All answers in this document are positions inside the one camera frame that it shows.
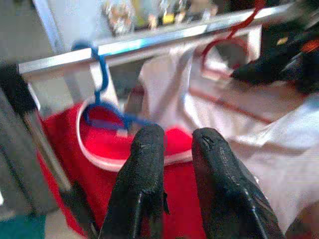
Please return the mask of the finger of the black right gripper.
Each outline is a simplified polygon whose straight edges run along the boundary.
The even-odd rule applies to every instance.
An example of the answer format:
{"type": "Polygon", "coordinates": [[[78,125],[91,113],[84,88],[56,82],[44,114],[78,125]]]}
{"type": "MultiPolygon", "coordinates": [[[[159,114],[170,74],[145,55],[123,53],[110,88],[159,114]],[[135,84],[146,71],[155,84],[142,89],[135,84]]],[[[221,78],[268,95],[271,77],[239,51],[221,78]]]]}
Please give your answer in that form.
{"type": "Polygon", "coordinates": [[[279,81],[289,60],[258,59],[233,71],[231,77],[248,84],[270,84],[279,81]]]}

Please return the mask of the grey curtain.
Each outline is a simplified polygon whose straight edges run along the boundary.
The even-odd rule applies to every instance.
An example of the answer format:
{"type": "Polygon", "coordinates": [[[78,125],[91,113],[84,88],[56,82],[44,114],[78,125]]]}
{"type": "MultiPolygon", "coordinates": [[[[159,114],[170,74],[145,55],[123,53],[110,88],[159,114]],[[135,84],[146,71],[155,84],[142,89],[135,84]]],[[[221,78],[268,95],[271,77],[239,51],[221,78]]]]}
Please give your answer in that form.
{"type": "Polygon", "coordinates": [[[1,88],[0,193],[6,210],[14,215],[40,215],[57,209],[31,136],[1,88]]]}

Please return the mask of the blue plastic hanger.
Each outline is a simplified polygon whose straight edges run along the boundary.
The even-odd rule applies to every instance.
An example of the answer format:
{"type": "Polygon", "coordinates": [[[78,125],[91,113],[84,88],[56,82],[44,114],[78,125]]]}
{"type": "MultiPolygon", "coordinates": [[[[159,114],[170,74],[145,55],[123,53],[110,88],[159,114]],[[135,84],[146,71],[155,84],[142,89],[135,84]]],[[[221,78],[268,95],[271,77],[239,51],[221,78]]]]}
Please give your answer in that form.
{"type": "Polygon", "coordinates": [[[89,103],[84,108],[85,122],[88,125],[96,127],[96,128],[105,128],[105,129],[111,129],[111,130],[118,130],[118,129],[129,130],[135,123],[141,126],[154,125],[154,123],[149,120],[138,118],[132,114],[123,113],[118,109],[118,107],[115,106],[114,103],[107,102],[102,99],[102,94],[106,92],[110,83],[110,77],[107,71],[105,56],[100,55],[98,53],[98,48],[96,46],[93,46],[90,42],[87,42],[87,41],[75,42],[71,50],[75,51],[75,50],[81,50],[84,48],[91,49],[91,57],[99,62],[99,67],[102,72],[102,85],[101,87],[99,87],[98,89],[94,91],[93,103],[89,103]],[[90,111],[96,108],[101,108],[108,113],[112,113],[113,115],[116,116],[117,119],[120,120],[120,122],[114,123],[114,122],[105,121],[101,119],[90,118],[90,111]]]}

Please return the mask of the plain white shirt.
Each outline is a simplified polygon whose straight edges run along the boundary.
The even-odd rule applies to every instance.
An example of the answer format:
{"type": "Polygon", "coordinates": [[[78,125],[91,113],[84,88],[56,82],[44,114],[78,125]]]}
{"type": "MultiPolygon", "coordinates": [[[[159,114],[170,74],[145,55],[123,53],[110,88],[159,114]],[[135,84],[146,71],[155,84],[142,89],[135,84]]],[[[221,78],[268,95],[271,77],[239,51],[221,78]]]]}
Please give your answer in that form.
{"type": "MultiPolygon", "coordinates": [[[[233,73],[225,58],[243,51],[219,45],[208,53],[206,67],[233,73]]],[[[319,93],[303,94],[282,80],[248,84],[205,76],[205,47],[155,57],[140,71],[140,115],[165,129],[165,165],[192,162],[193,132],[215,129],[253,174],[281,231],[302,223],[319,239],[319,93]]]]}

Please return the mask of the red shirt with white collar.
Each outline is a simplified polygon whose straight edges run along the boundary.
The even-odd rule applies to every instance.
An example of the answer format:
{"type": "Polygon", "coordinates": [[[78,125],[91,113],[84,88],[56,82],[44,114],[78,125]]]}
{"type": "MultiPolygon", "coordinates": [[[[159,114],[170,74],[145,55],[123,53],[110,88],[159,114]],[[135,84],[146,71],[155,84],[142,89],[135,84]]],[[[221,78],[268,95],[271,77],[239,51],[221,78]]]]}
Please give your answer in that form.
{"type": "MultiPolygon", "coordinates": [[[[80,184],[98,226],[103,224],[116,173],[92,164],[82,153],[81,139],[96,156],[115,160],[130,155],[133,135],[91,127],[77,121],[80,105],[42,120],[43,130],[71,182],[80,184]]],[[[196,180],[192,162],[175,163],[164,168],[164,189],[169,214],[164,216],[164,239],[186,237],[205,239],[196,180]]]]}

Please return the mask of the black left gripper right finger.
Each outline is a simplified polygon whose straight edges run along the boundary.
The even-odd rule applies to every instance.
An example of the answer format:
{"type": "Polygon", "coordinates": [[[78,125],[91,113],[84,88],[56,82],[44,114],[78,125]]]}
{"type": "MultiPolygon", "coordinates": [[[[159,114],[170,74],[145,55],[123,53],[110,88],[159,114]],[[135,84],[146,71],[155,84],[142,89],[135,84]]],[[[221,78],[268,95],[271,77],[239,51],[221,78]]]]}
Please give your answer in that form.
{"type": "Polygon", "coordinates": [[[206,239],[284,239],[253,174],[217,130],[196,129],[191,151],[206,239]]]}

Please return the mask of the white glass-door cabinet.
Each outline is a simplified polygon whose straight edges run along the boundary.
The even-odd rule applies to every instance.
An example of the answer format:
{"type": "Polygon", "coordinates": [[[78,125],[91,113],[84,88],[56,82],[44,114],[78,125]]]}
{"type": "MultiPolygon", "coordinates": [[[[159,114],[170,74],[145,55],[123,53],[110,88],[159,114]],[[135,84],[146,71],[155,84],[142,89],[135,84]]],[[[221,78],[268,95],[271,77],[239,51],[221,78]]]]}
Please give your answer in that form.
{"type": "MultiPolygon", "coordinates": [[[[146,18],[149,13],[160,13],[161,1],[167,0],[34,0],[34,5],[52,46],[53,56],[71,52],[77,41],[87,41],[97,47],[134,33],[156,31],[171,25],[175,28],[184,24],[189,26],[220,16],[135,31],[138,14],[142,13],[143,18],[146,18]]],[[[230,31],[222,33],[220,37],[213,37],[212,40],[224,38],[229,33],[230,31]]],[[[195,46],[184,45],[181,49],[116,66],[106,61],[111,74],[106,98],[123,106],[131,91],[137,88],[139,74],[146,60],[193,47],[195,46]]],[[[38,110],[44,117],[90,98],[102,84],[98,62],[83,68],[72,67],[24,76],[30,81],[38,110]]]]}

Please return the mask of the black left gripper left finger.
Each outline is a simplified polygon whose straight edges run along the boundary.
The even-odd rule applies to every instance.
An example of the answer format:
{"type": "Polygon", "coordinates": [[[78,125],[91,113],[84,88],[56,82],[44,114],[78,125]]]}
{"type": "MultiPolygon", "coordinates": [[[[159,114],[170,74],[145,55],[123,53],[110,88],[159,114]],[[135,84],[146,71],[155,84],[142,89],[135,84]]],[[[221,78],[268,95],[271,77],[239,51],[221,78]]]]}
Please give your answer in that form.
{"type": "Polygon", "coordinates": [[[164,130],[141,128],[130,156],[117,174],[99,239],[163,239],[163,213],[168,211],[163,184],[164,130]]]}

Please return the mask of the teal floor mat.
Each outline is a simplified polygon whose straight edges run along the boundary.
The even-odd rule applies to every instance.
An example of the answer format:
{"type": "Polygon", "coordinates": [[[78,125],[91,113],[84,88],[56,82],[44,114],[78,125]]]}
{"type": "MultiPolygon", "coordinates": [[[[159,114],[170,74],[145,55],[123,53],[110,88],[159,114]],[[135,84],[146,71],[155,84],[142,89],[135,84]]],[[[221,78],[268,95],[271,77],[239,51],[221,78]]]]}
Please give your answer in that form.
{"type": "Polygon", "coordinates": [[[46,215],[17,216],[0,222],[0,239],[44,239],[46,215]]]}

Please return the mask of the red plastic hanger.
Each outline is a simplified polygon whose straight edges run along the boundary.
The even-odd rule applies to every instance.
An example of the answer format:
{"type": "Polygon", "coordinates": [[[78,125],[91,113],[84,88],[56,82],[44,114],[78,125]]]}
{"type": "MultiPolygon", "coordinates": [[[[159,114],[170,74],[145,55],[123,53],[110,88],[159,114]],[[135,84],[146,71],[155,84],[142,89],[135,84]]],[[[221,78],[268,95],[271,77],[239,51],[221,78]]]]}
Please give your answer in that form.
{"type": "Polygon", "coordinates": [[[254,20],[255,16],[264,7],[264,5],[265,5],[265,0],[255,0],[255,8],[253,10],[253,13],[249,17],[247,17],[243,22],[232,26],[231,31],[227,37],[215,39],[215,40],[211,41],[204,48],[204,50],[202,51],[200,56],[201,56],[201,71],[205,76],[209,76],[209,77],[218,76],[218,77],[221,77],[223,79],[227,79],[227,78],[232,77],[232,73],[230,73],[229,71],[211,69],[211,68],[206,67],[207,55],[215,45],[222,43],[222,42],[232,43],[232,44],[235,44],[235,45],[241,47],[243,52],[246,55],[251,53],[252,52],[251,47],[249,47],[249,45],[247,43],[245,43],[243,40],[241,40],[240,38],[235,37],[235,34],[239,30],[246,28],[254,20]]]}

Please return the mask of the metal clothes rack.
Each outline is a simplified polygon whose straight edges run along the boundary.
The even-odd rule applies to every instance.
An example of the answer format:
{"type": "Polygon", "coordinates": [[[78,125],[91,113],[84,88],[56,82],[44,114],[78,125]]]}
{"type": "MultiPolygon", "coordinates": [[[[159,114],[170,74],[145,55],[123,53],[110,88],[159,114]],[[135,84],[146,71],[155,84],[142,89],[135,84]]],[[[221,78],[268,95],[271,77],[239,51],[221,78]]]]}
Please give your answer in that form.
{"type": "MultiPolygon", "coordinates": [[[[19,75],[31,74],[44,71],[62,71],[67,68],[83,68],[86,65],[98,62],[99,57],[108,61],[112,66],[133,62],[140,59],[155,56],[156,54],[168,53],[170,50],[181,49],[182,46],[196,46],[204,44],[204,40],[211,41],[213,37],[220,37],[222,33],[229,32],[237,24],[244,23],[244,18],[253,16],[252,23],[242,26],[239,31],[245,28],[259,26],[261,24],[281,24],[289,23],[297,19],[291,15],[292,11],[297,9],[297,3],[287,3],[279,6],[273,6],[261,9],[243,10],[233,13],[220,15],[206,22],[180,25],[178,27],[164,27],[156,31],[146,31],[134,33],[107,42],[104,45],[92,48],[80,48],[79,50],[68,53],[51,56],[31,62],[16,64],[19,75]]],[[[66,192],[70,196],[75,189],[74,184],[68,179],[56,154],[54,153],[49,141],[42,129],[38,110],[33,107],[23,113],[23,122],[31,133],[33,142],[37,151],[40,153],[42,161],[45,163],[48,171],[52,174],[58,189],[66,192]]],[[[89,208],[86,197],[75,193],[74,199],[81,199],[84,204],[69,207],[72,216],[81,227],[87,239],[97,239],[99,229],[93,219],[92,210],[89,208]]]]}

